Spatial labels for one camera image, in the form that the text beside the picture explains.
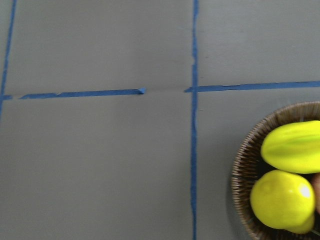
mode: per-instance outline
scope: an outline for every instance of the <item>yellow fruit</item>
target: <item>yellow fruit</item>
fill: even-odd
[[[262,143],[261,156],[287,172],[320,172],[320,121],[294,122],[274,129]]]
[[[306,234],[314,226],[315,193],[298,174],[267,172],[254,184],[250,203],[255,216],[270,228]]]

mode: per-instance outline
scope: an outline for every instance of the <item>wicker basket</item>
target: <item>wicker basket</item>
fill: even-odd
[[[254,215],[250,192],[254,183],[274,168],[260,155],[266,135],[273,129],[289,123],[320,120],[320,101],[302,102],[280,108],[260,121],[243,140],[232,168],[232,197],[240,220],[254,240],[320,240],[314,232],[294,234],[265,226]],[[312,174],[303,175],[308,180]],[[320,215],[315,214],[315,231],[320,232]]]

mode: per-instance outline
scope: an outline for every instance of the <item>blue tape line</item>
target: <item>blue tape line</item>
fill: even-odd
[[[191,211],[192,211],[192,239],[197,240],[197,108],[198,108],[198,41],[197,18],[199,14],[199,0],[193,0],[192,19],[192,107],[191,107]]]
[[[11,16],[10,16],[8,37],[7,37],[7,41],[6,41],[3,71],[2,71],[2,81],[1,81],[1,90],[0,90],[0,117],[2,114],[3,102],[4,102],[4,100],[6,100],[5,99],[5,88],[6,88],[6,82],[7,82],[8,67],[9,67],[9,56],[10,56],[10,49],[11,49],[12,34],[13,34],[13,30],[14,30],[16,6],[17,6],[17,0],[13,0],[12,7],[11,7]]]
[[[146,93],[146,88],[139,89],[121,89],[121,90],[102,90],[102,91],[71,91],[61,93],[32,93],[19,97],[20,100],[26,99],[54,99],[54,98],[81,98],[81,97],[99,97],[116,95],[142,95]],[[3,100],[15,99],[12,95],[5,95]]]
[[[220,92],[229,90],[264,90],[264,89],[295,89],[295,88],[317,88],[320,87],[320,81],[289,81],[289,82],[271,82],[271,83],[252,83],[240,85],[211,85],[198,86],[197,92]],[[189,87],[184,92],[192,93],[194,87]]]

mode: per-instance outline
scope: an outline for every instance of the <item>gray floor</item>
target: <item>gray floor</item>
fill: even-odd
[[[199,85],[320,80],[319,1],[199,3]],[[192,0],[18,0],[7,95],[147,92],[4,101],[0,239],[192,239],[192,12]],[[319,93],[199,93],[198,240],[249,240],[230,192],[236,151],[265,115]]]

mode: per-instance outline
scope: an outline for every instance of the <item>red fruit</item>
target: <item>red fruit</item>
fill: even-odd
[[[315,195],[316,211],[320,214],[320,172],[314,174],[311,180],[311,185],[313,187]]]

